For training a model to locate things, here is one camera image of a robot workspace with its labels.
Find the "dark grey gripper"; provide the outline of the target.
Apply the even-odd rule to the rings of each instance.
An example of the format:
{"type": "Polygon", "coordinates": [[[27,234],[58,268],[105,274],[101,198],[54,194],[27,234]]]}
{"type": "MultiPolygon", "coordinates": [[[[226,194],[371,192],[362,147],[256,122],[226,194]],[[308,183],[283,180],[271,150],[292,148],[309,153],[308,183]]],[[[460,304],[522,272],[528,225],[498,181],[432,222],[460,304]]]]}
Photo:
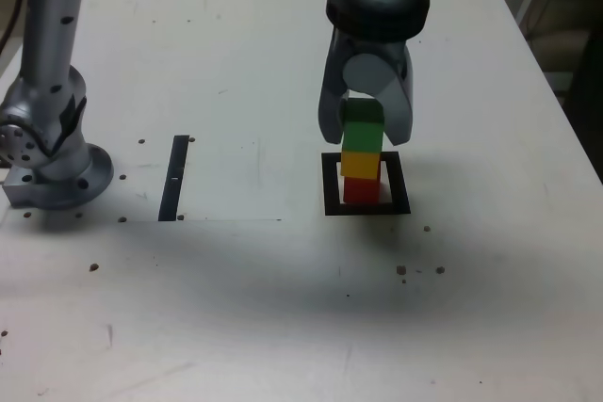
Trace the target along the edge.
{"type": "Polygon", "coordinates": [[[413,65],[405,41],[359,40],[333,30],[318,102],[318,125],[327,143],[341,142],[342,103],[348,88],[380,103],[384,131],[393,145],[410,140],[414,121],[413,65]]]}

